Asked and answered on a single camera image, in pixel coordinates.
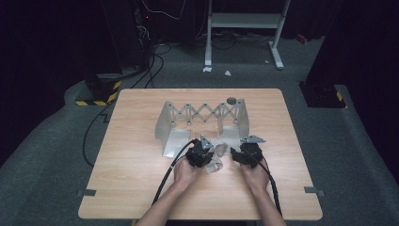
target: yellow black warning tape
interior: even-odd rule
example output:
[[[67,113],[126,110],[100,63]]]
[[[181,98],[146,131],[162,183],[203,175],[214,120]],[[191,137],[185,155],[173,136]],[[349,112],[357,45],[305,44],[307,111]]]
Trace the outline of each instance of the yellow black warning tape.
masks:
[[[112,88],[112,92],[105,100],[75,100],[75,102],[77,105],[109,105],[117,98],[120,83],[120,81],[115,83],[114,87]]]

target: silver metal part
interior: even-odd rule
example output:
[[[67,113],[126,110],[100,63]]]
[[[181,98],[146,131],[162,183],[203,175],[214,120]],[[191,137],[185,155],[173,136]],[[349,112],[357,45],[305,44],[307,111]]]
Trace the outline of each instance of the silver metal part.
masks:
[[[234,149],[240,146],[240,138],[249,134],[249,119],[244,99],[238,99],[237,103],[231,106],[220,103],[212,108],[208,104],[202,104],[198,109],[191,104],[185,104],[179,109],[171,101],[166,101],[155,127],[155,138],[160,139],[164,147],[163,156],[174,157],[190,139],[190,130],[177,128],[176,121],[184,119],[187,125],[191,125],[195,118],[203,122],[216,118],[220,138]],[[223,125],[224,120],[231,119],[233,126]]]
[[[200,136],[200,144],[201,144],[203,150],[210,149],[210,148],[214,147],[214,145],[208,139],[206,139],[203,135]]]
[[[256,137],[254,135],[251,135],[249,137],[241,138],[240,140],[243,143],[264,143],[264,142],[266,142],[265,139],[260,138],[260,137]]]

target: wooden table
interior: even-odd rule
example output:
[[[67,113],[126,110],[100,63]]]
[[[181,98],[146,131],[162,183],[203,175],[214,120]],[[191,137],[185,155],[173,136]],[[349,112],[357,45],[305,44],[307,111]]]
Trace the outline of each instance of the wooden table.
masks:
[[[323,213],[282,93],[278,89],[124,89],[120,92],[88,189],[81,218],[141,218],[150,208],[171,158],[162,156],[155,139],[155,124],[165,101],[175,106],[204,103],[217,106],[229,97],[245,99],[249,133],[265,138],[260,143],[279,190],[285,219],[317,220]],[[193,128],[196,137],[202,132]],[[238,165],[230,155],[221,158],[223,169],[204,170],[173,209],[170,219],[260,219]],[[164,191],[173,183],[169,176]],[[267,188],[272,194],[271,186]]]

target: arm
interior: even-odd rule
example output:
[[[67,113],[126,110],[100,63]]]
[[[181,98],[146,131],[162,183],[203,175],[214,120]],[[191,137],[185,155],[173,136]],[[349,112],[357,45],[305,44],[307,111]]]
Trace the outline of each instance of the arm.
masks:
[[[196,181],[202,168],[192,167],[184,157],[174,167],[174,183],[165,194],[144,214],[136,226],[164,226],[174,203]]]
[[[251,169],[250,166],[241,165],[241,171],[244,174],[247,185],[255,199],[256,207],[258,208],[264,226],[271,225],[286,225],[284,219],[279,214],[273,201],[266,191],[266,186],[269,183],[267,173],[257,166]]]

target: small metal piece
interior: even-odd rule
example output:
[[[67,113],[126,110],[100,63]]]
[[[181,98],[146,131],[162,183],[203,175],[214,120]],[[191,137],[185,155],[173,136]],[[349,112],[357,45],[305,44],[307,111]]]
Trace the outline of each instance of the small metal piece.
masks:
[[[96,192],[97,192],[96,190],[92,189],[78,190],[76,196],[78,197],[95,196]]]
[[[316,194],[317,196],[321,196],[321,197],[326,196],[326,193],[324,192],[324,190],[319,190],[315,186],[304,186],[304,188],[305,188],[305,193],[313,193],[313,194]]]
[[[251,135],[249,137],[241,138],[240,140],[243,143],[264,143],[264,142],[266,142],[265,139],[260,138],[260,137],[256,137],[254,135]]]
[[[235,105],[235,104],[237,104],[237,99],[235,99],[235,98],[233,98],[233,97],[229,97],[229,98],[226,100],[226,102],[227,102],[227,104],[229,104],[229,105]]]
[[[200,136],[200,144],[201,144],[203,150],[210,149],[210,148],[214,147],[214,145],[208,139],[206,139],[203,135]]]

